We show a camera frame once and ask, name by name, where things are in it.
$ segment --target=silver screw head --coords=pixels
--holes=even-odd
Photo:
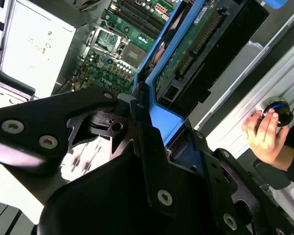
[[[103,95],[104,95],[105,97],[107,97],[108,99],[112,99],[112,98],[113,98],[113,96],[110,95],[109,93],[104,93]]]
[[[24,124],[16,120],[4,121],[1,125],[3,131],[10,134],[18,134],[24,130]]]
[[[222,154],[223,154],[226,158],[229,158],[229,157],[230,157],[230,154],[228,154],[228,153],[225,152],[225,151],[222,151]]]
[[[45,135],[45,136],[41,136],[39,138],[39,144],[43,148],[53,149],[56,146],[58,146],[58,140],[55,137],[53,137],[53,136]]]
[[[171,194],[164,189],[158,191],[158,200],[167,207],[171,206],[173,203]]]

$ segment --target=motherboard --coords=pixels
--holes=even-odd
[[[185,35],[180,47],[176,49],[167,65],[162,70],[161,74],[155,81],[155,93],[163,92],[171,81],[172,76],[176,80],[180,79],[191,62],[196,58],[205,46],[205,42],[209,40],[218,23],[226,17],[226,9],[217,9],[218,0],[208,1],[203,6],[193,25]],[[173,99],[176,91],[170,90],[167,92],[167,98]]]
[[[122,60],[113,60],[110,56],[90,49],[80,71],[76,86],[83,89],[92,86],[106,87],[115,95],[131,94],[133,74],[136,69]]]
[[[131,94],[133,77],[174,10],[175,1],[113,0],[95,23],[89,52],[70,90],[98,85],[116,95]]]

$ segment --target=white label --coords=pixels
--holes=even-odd
[[[208,7],[204,7],[201,12],[198,14],[197,18],[194,21],[194,24],[198,24],[198,22],[200,21],[200,19],[202,18],[202,16],[205,14],[205,12],[207,11]]]

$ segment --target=green circuit board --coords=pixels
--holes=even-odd
[[[149,52],[149,50],[155,43],[155,40],[144,34],[142,31],[138,30],[134,26],[130,25],[129,23],[123,21],[121,18],[114,15],[110,11],[106,11],[105,19],[107,20],[109,26],[122,32],[130,39],[131,43],[143,49],[145,52]]]
[[[164,24],[168,21],[172,11],[177,4],[177,1],[175,0],[151,0],[149,2],[144,0],[135,0],[136,4],[140,2],[140,6],[142,9],[144,9],[146,12],[149,11],[152,16],[154,16]]]
[[[97,85],[109,89],[115,95],[131,94],[135,73],[136,70],[124,62],[112,60],[110,56],[90,49],[76,86],[83,89]]]
[[[217,7],[217,3],[219,1],[210,1],[207,5],[203,6],[188,33],[183,38],[180,46],[176,49],[166,66],[163,68],[162,72],[155,80],[155,91],[156,94],[160,91],[162,87],[167,86],[169,80],[171,79],[170,75],[172,72],[175,72],[177,69],[181,67],[181,64],[185,63],[187,65],[188,62],[188,51],[190,49],[190,45],[196,42],[197,36],[203,34],[202,30],[206,27],[206,23],[211,20],[213,14],[215,14],[215,10]],[[204,38],[202,37],[202,42],[200,44],[200,40],[198,45],[203,45]]]

